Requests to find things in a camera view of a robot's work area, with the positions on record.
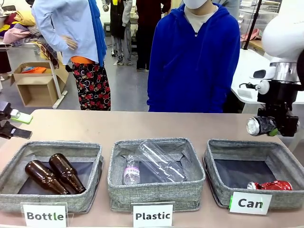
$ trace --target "white face mask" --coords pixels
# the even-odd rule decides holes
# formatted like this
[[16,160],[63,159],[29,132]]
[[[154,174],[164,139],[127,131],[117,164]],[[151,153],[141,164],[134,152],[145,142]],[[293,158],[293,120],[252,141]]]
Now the white face mask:
[[185,5],[189,9],[197,9],[201,7],[207,0],[184,0]]

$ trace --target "hand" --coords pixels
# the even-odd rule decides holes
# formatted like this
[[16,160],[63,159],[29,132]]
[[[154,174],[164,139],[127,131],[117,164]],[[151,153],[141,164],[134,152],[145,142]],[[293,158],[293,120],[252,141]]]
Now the hand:
[[103,8],[104,8],[104,12],[109,11],[109,6],[108,5],[104,5]]
[[66,42],[69,49],[76,50],[78,48],[77,42],[75,42],[71,37],[69,36],[61,36],[61,37]]

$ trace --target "gray pants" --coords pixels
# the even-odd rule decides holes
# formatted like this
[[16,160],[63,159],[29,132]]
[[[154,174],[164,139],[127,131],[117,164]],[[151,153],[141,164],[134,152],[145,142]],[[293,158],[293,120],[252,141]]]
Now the gray pants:
[[131,24],[128,24],[125,27],[124,39],[120,39],[112,36],[113,49],[118,52],[118,56],[123,54],[123,60],[125,63],[131,63]]

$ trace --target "maroon sweater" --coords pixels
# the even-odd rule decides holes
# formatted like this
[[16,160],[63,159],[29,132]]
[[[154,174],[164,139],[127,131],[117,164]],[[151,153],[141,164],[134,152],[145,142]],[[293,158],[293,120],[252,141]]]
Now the maroon sweater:
[[168,12],[171,8],[171,0],[136,0],[138,12],[138,25],[156,27],[162,18],[162,12]]

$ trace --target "sign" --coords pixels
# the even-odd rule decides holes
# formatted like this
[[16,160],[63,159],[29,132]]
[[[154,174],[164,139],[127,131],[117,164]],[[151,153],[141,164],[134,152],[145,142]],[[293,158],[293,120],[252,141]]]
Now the sign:
[[133,227],[171,227],[173,205],[133,206]]
[[25,222],[28,227],[65,228],[67,227],[66,207],[63,205],[23,204]]
[[234,192],[230,202],[230,212],[265,215],[272,195]]

